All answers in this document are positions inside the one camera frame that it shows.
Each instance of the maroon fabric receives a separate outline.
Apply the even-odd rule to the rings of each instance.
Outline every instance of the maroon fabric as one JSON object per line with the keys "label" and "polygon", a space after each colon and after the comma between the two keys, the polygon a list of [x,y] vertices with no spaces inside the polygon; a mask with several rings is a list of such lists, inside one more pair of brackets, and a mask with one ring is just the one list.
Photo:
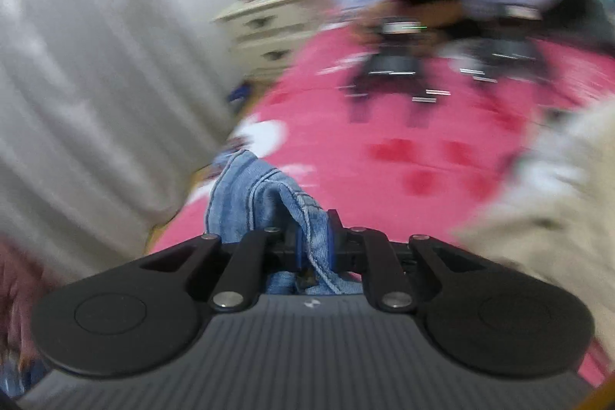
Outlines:
{"label": "maroon fabric", "polygon": [[37,357],[30,331],[32,309],[55,284],[43,268],[7,240],[0,240],[0,349],[20,353],[23,361]]}

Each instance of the white curtain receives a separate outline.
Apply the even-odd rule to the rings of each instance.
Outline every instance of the white curtain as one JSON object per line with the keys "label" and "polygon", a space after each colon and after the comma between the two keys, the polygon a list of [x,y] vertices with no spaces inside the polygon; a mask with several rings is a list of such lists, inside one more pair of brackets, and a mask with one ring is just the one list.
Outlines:
{"label": "white curtain", "polygon": [[143,252],[233,125],[165,0],[0,0],[0,233],[65,277]]}

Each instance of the drawer knob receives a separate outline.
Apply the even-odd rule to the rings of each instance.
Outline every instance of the drawer knob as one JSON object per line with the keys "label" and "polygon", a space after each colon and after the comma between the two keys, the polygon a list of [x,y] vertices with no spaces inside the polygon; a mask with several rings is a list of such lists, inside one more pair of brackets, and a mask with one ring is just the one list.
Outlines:
{"label": "drawer knob", "polygon": [[284,58],[284,56],[288,55],[288,53],[290,53],[290,50],[270,51],[268,53],[265,53],[263,55],[263,58],[266,58],[269,61],[278,61]]}
{"label": "drawer knob", "polygon": [[253,20],[245,22],[244,25],[253,28],[254,30],[258,28],[265,28],[275,19],[275,17],[276,16],[263,16],[262,18],[254,18]]}

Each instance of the pink bedspread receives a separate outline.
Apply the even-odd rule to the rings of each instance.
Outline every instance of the pink bedspread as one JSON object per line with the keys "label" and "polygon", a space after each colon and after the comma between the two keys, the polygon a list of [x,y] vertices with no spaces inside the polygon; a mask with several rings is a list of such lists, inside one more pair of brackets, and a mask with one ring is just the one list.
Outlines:
{"label": "pink bedspread", "polygon": [[[549,105],[586,104],[615,87],[613,59],[541,46],[560,79]],[[451,241],[451,231],[497,195],[511,158],[526,144],[535,85],[501,80],[487,98],[447,60],[434,59],[427,65],[430,83],[451,95],[430,109],[427,126],[409,127],[408,98],[393,94],[371,99],[368,121],[352,123],[337,87],[356,71],[363,51],[345,28],[319,33],[236,133],[322,207],[337,209],[345,226],[376,228],[395,241],[411,234]],[[191,195],[155,251],[202,233],[212,184]],[[582,374],[602,380],[589,357]]]}

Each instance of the white dresser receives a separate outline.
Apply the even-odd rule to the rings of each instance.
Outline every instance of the white dresser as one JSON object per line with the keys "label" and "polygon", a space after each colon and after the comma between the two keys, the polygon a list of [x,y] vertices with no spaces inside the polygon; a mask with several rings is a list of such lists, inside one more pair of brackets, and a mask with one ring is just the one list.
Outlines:
{"label": "white dresser", "polygon": [[214,21],[233,38],[231,57],[251,80],[273,80],[322,24],[328,0],[236,2]]}

